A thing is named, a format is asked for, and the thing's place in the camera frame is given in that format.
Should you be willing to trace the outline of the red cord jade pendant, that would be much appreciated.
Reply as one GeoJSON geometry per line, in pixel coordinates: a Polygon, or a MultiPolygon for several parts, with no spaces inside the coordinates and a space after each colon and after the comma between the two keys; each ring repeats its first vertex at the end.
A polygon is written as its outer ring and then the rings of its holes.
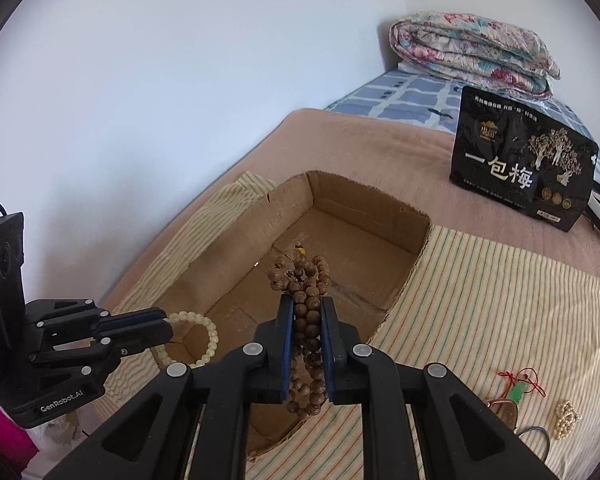
{"type": "Polygon", "coordinates": [[[498,377],[505,380],[505,387],[498,400],[512,401],[521,404],[522,399],[528,394],[537,393],[542,398],[546,397],[545,389],[540,385],[539,374],[534,367],[526,366],[517,370],[501,370],[498,377]]]}

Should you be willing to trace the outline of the dark thin bangle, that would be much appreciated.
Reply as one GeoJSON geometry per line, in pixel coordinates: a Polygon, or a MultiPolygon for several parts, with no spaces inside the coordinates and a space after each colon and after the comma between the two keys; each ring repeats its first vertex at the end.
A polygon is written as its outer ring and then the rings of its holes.
{"type": "Polygon", "coordinates": [[[529,426],[519,429],[516,436],[531,448],[531,451],[546,462],[548,454],[550,454],[550,434],[541,426],[529,426]]]}

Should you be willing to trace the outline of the red strap wristwatch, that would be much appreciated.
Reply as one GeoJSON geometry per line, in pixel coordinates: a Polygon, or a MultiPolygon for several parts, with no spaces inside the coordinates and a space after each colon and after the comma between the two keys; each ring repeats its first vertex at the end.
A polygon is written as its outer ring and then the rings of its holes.
{"type": "Polygon", "coordinates": [[[486,402],[486,406],[501,419],[508,429],[515,431],[518,422],[518,404],[510,399],[496,399],[486,402]]]}

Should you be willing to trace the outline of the open cardboard box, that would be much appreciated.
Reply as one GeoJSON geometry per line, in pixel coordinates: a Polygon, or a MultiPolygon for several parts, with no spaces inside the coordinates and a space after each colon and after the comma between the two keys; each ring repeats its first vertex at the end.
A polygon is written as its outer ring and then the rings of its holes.
{"type": "Polygon", "coordinates": [[[201,318],[215,326],[214,353],[224,356],[275,318],[283,295],[294,300],[289,394],[308,404],[310,383],[321,375],[320,300],[332,298],[340,321],[372,338],[411,276],[430,226],[411,205],[336,174],[309,171],[282,184],[243,174],[187,219],[111,308],[158,307],[174,319],[174,336],[112,373],[97,414],[120,410],[167,360],[199,363],[207,344],[201,318]]]}

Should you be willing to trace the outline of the pink brown blanket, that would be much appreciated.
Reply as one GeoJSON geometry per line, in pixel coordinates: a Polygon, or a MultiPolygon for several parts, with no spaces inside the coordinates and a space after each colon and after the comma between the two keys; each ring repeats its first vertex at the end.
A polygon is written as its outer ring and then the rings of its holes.
{"type": "Polygon", "coordinates": [[[308,170],[340,174],[378,188],[428,214],[437,226],[524,248],[600,278],[600,233],[580,218],[569,232],[534,220],[454,185],[449,133],[302,108],[289,114],[251,152],[197,193],[131,264],[102,300],[113,308],[159,252],[219,188],[242,174],[282,183],[308,170]]]}

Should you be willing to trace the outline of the striped yellow towel blanket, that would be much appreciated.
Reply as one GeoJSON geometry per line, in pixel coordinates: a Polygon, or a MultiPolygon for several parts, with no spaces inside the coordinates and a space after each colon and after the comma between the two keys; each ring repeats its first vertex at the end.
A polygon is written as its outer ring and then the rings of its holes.
{"type": "Polygon", "coordinates": [[[396,304],[363,341],[404,365],[442,363],[483,400],[502,393],[501,370],[534,367],[546,397],[522,399],[521,425],[553,429],[563,403],[578,415],[569,436],[550,439],[547,467],[562,479],[586,479],[600,466],[598,276],[430,226],[396,304]]]}

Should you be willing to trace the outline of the black snack bag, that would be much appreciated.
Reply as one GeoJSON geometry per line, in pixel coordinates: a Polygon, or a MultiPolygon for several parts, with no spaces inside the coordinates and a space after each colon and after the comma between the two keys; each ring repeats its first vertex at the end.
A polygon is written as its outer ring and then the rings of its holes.
{"type": "Polygon", "coordinates": [[[598,145],[532,107],[471,86],[460,95],[450,180],[569,231],[588,206],[598,145]]]}

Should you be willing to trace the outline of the blue checked bed sheet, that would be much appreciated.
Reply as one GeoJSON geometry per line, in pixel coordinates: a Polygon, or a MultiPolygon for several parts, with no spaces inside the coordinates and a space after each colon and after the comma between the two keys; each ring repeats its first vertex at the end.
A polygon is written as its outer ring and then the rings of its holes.
{"type": "MultiPolygon", "coordinates": [[[[441,79],[413,71],[389,70],[333,102],[325,110],[393,120],[455,134],[463,87],[464,84],[457,80],[441,79]]],[[[594,140],[588,128],[568,105],[554,98],[518,101],[594,140]]],[[[600,179],[600,154],[595,177],[600,179]]]]}

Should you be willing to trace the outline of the folded floral quilt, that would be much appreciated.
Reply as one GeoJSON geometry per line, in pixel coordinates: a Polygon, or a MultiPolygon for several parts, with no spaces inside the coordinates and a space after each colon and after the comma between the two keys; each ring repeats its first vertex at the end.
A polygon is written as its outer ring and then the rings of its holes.
{"type": "Polygon", "coordinates": [[[536,33],[470,13],[417,11],[389,28],[389,46],[431,75],[530,99],[553,95],[562,71],[536,33]]]}

